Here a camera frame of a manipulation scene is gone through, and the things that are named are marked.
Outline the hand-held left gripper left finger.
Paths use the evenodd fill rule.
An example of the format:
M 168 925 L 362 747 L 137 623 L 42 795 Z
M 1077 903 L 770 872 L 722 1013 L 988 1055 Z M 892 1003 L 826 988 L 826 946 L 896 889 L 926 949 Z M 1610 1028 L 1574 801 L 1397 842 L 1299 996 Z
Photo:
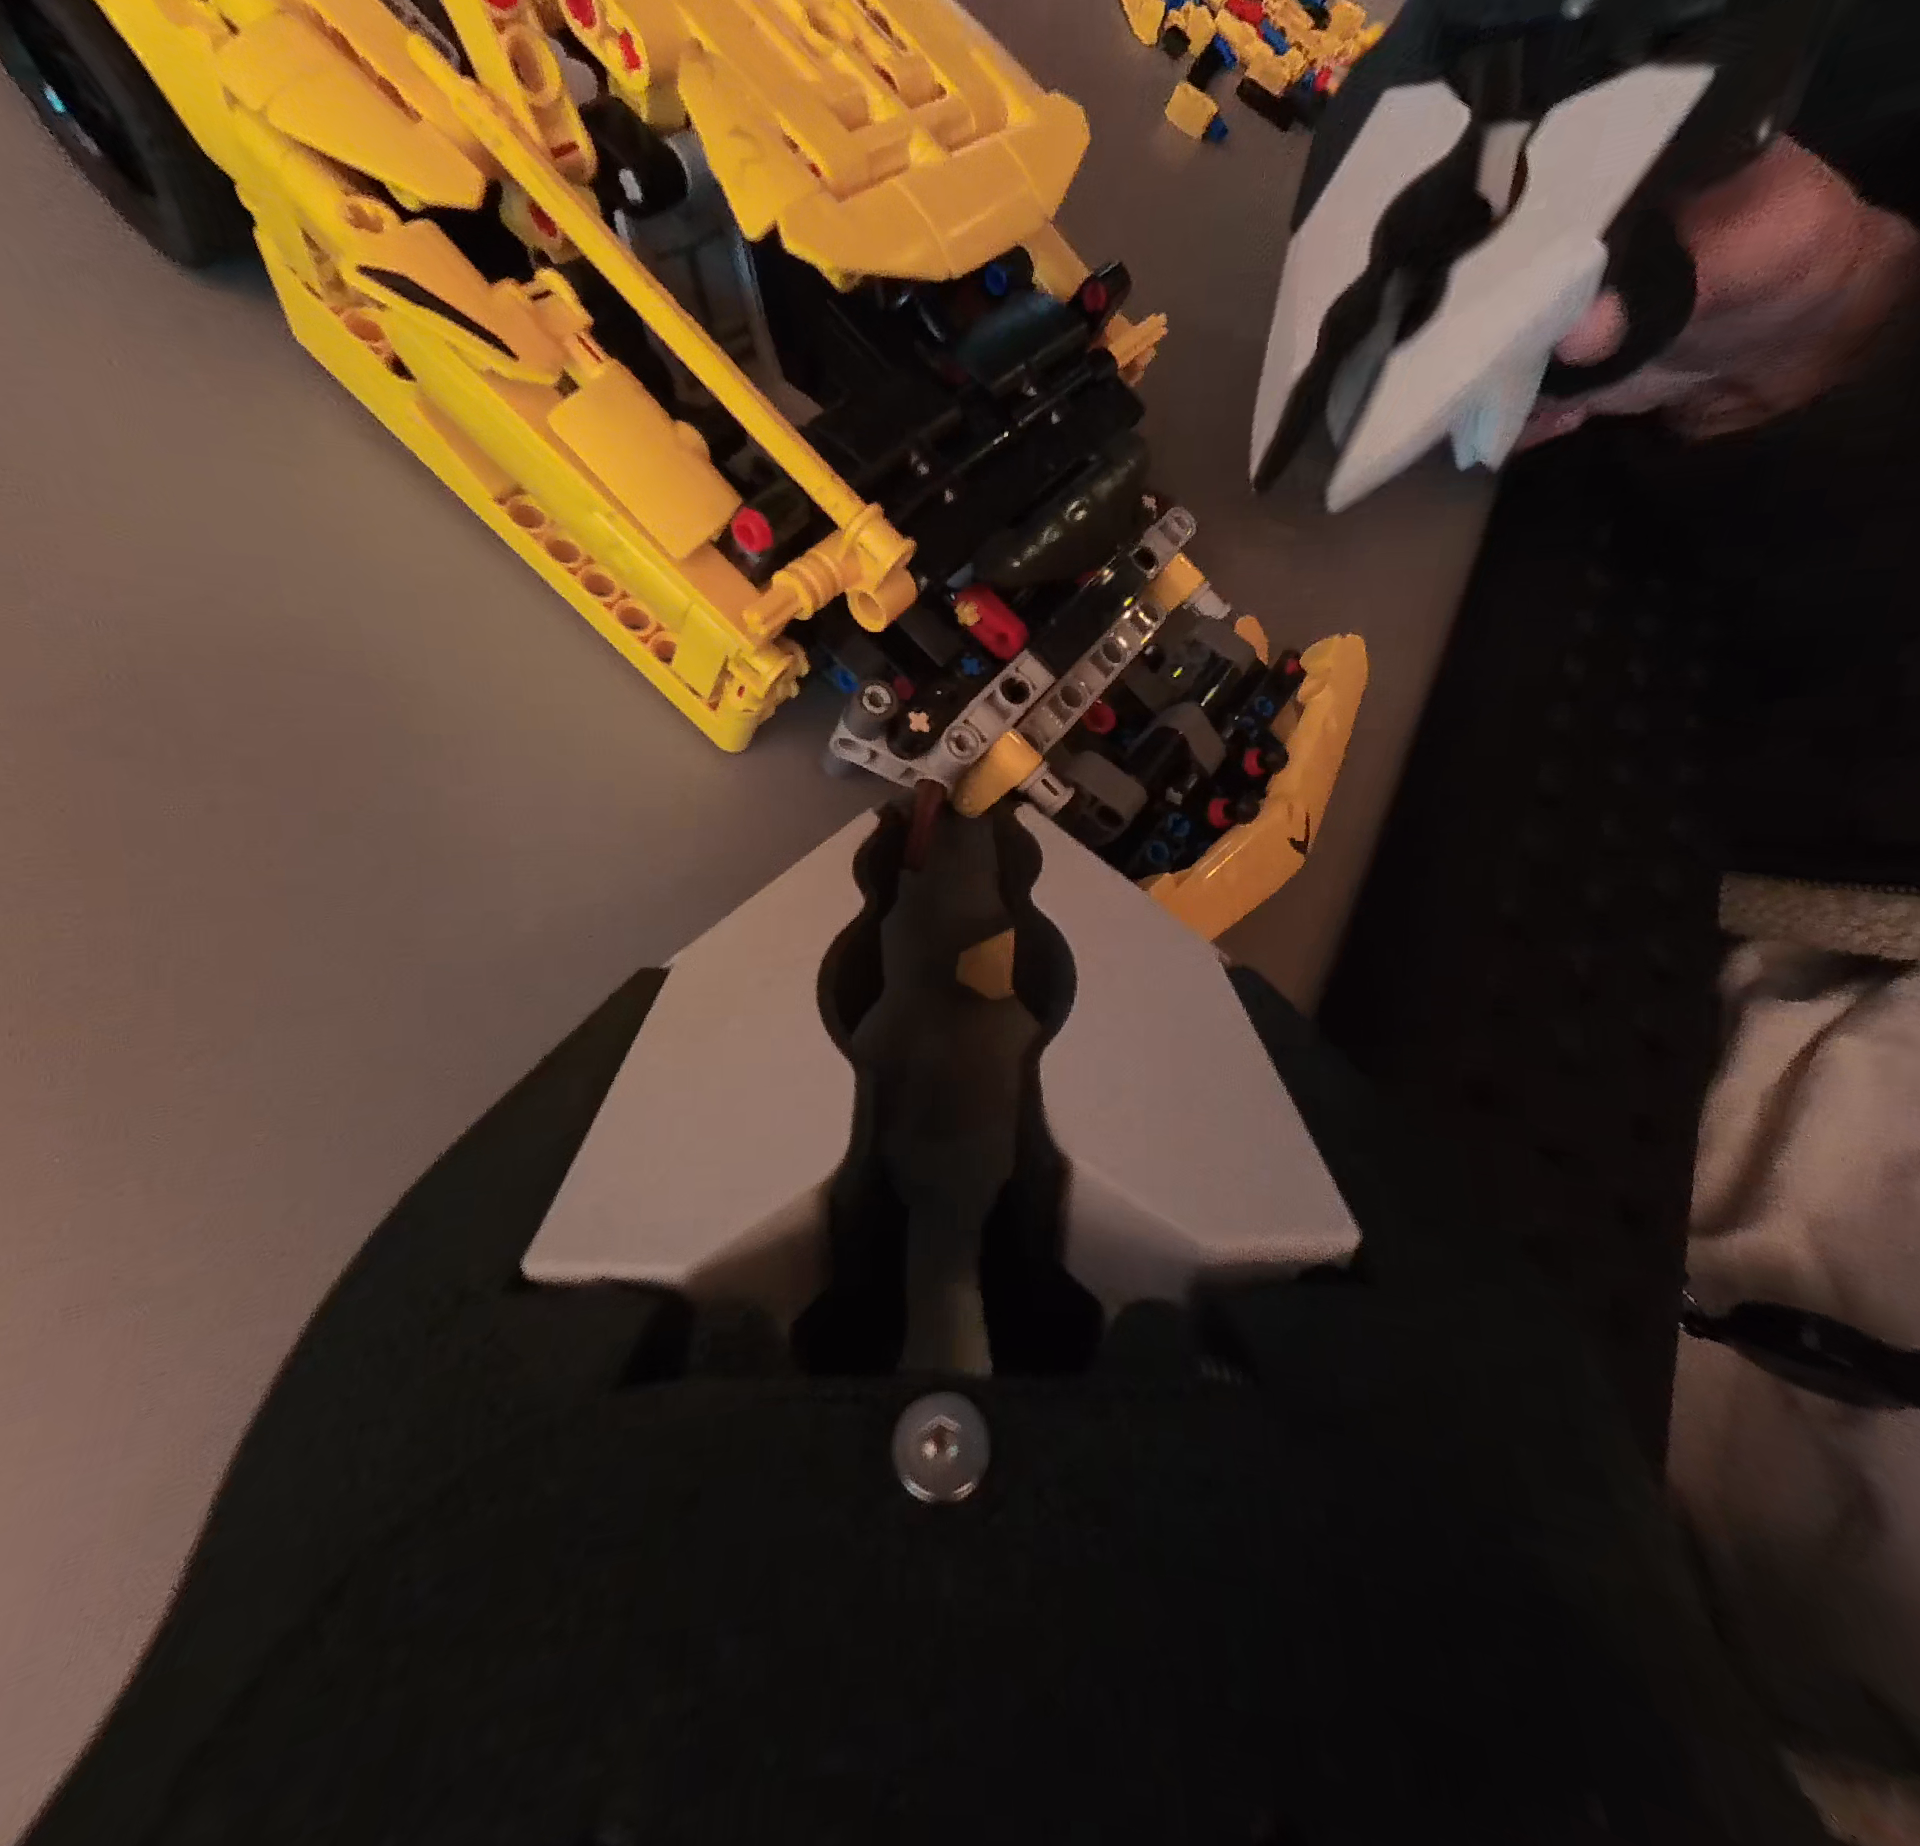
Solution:
M 885 981 L 904 813 L 870 808 L 667 965 L 523 1257 L 754 1308 L 805 1370 L 892 1372 L 904 1206 L 853 1045 Z

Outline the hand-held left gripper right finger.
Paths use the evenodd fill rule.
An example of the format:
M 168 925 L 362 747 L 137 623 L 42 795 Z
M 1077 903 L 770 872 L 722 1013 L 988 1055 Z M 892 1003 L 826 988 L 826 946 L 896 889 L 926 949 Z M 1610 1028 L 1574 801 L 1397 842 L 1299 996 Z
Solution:
M 1357 1215 L 1215 946 L 1040 808 L 990 828 L 1036 1026 L 981 1228 L 990 1370 L 1078 1374 L 1135 1306 L 1348 1266 Z

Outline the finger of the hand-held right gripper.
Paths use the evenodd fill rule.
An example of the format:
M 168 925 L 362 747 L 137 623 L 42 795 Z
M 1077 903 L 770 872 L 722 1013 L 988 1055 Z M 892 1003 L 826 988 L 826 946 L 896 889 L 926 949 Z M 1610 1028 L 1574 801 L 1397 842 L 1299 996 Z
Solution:
M 1340 515 L 1441 443 L 1459 469 L 1499 469 L 1561 341 L 1597 301 L 1608 229 L 1713 81 L 1710 65 L 1642 65 L 1561 104 L 1518 153 L 1492 234 L 1453 263 L 1428 322 L 1384 358 L 1340 446 Z
M 1323 424 L 1335 454 L 1384 358 L 1500 221 L 1500 125 L 1450 84 L 1386 87 L 1294 221 L 1261 367 L 1249 484 Z

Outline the yellow toy brick car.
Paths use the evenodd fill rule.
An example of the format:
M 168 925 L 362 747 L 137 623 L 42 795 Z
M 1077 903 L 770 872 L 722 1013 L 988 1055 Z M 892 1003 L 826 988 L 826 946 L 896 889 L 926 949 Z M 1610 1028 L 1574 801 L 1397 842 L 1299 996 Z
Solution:
M 5 70 L 718 749 L 819 676 L 920 824 L 1031 804 L 1205 940 L 1306 867 L 1365 646 L 1194 561 L 1086 113 L 959 0 L 5 0 Z

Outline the person's right forearm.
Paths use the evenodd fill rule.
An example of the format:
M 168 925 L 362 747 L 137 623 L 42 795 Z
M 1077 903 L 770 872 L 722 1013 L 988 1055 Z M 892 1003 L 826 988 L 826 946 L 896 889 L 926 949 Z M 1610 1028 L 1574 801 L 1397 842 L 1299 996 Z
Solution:
M 1767 149 L 1783 163 L 1789 146 L 1845 177 L 1862 197 L 1906 219 L 1919 216 L 1919 0 L 1755 0 L 1751 44 L 1786 34 L 1783 67 L 1795 103 L 1767 100 L 1768 119 L 1716 149 L 1714 183 L 1730 185 Z

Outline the grey desk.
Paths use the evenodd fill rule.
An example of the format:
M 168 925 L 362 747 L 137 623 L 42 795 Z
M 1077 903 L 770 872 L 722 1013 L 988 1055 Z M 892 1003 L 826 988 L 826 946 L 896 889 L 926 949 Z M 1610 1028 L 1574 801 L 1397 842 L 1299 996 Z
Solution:
M 717 753 L 11 84 L 3 245 L 14 1841 L 396 1197 L 873 789 L 819 689 Z

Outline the person's right hand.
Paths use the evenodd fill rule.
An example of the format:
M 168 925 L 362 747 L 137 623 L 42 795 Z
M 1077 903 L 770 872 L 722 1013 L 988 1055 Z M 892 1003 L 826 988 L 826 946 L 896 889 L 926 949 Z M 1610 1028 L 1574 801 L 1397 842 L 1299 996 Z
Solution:
M 1542 399 L 1518 450 L 1601 417 L 1657 417 L 1714 441 L 1812 406 L 1855 378 L 1916 294 L 1916 227 L 1779 138 L 1677 221 L 1695 268 L 1690 326 L 1633 375 Z

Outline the pile of loose toy bricks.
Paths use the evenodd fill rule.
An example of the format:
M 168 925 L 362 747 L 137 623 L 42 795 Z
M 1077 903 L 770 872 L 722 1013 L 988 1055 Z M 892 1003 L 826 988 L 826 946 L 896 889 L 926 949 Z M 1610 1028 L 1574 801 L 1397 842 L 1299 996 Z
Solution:
M 1273 130 L 1312 130 L 1384 23 L 1357 0 L 1116 0 L 1129 34 L 1179 67 L 1164 115 L 1197 146 L 1240 104 Z

